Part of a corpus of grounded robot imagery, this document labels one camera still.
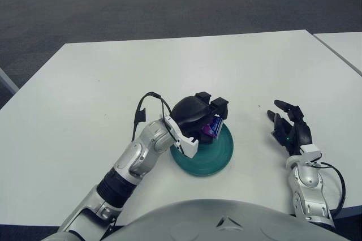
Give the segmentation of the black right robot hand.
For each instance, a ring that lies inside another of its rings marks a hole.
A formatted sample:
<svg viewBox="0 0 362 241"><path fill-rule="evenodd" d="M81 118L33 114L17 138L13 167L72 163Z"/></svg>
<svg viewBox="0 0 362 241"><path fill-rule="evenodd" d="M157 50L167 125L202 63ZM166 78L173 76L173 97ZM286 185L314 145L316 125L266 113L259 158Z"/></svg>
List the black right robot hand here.
<svg viewBox="0 0 362 241"><path fill-rule="evenodd" d="M281 146L286 148L289 156L300 155L302 145L312 144L311 130L303 119L300 107L281 100L275 100L274 104L287 113L293 124L281 118L278 113L268 110L267 116L274 125L271 134Z"/></svg>

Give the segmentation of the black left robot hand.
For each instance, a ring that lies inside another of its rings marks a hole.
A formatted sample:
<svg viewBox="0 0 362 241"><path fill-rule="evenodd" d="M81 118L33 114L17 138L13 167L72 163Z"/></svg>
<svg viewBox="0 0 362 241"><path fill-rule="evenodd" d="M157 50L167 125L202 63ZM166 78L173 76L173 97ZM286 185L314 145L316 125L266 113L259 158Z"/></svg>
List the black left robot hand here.
<svg viewBox="0 0 362 241"><path fill-rule="evenodd" d="M228 101L218 97L211 100L207 92L199 92L179 101L171 112L172 119L179 126L182 134L186 137L194 137L200 144L208 145L213 142L210 135L205 134L202 129L211 124L214 116L225 120L228 116Z"/></svg>

